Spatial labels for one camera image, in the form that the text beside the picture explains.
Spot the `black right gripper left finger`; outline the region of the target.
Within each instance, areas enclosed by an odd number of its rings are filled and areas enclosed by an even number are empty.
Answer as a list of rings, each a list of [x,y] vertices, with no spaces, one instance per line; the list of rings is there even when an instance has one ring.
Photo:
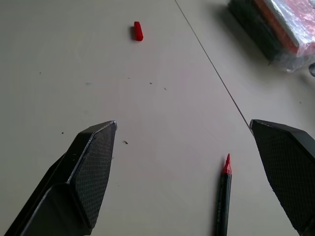
[[[109,180],[116,130],[111,120],[78,133],[4,236],[90,236]]]

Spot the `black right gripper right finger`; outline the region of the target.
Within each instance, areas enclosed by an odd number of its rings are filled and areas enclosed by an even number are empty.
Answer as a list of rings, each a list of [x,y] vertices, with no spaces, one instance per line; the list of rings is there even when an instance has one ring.
[[[288,125],[250,123],[269,184],[299,236],[315,236],[315,139]]]

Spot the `red-tipped black pencil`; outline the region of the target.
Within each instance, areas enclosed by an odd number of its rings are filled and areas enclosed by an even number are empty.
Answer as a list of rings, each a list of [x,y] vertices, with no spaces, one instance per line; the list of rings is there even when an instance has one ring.
[[[224,167],[220,173],[219,188],[217,194],[217,207],[215,217],[214,236],[227,236],[229,205],[231,195],[232,168],[231,156],[227,155]]]

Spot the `plastic-wrapped green red block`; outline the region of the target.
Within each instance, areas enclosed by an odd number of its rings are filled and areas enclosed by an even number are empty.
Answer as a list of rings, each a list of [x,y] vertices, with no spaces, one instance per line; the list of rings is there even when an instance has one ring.
[[[230,0],[228,8],[272,64],[315,67],[315,0]]]

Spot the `small red block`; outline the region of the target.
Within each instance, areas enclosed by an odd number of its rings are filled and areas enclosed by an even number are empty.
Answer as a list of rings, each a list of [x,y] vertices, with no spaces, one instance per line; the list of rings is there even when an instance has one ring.
[[[142,41],[143,38],[144,38],[144,35],[143,35],[143,32],[142,32],[142,28],[141,28],[140,22],[135,21],[133,29],[134,29],[134,40],[135,41]]]

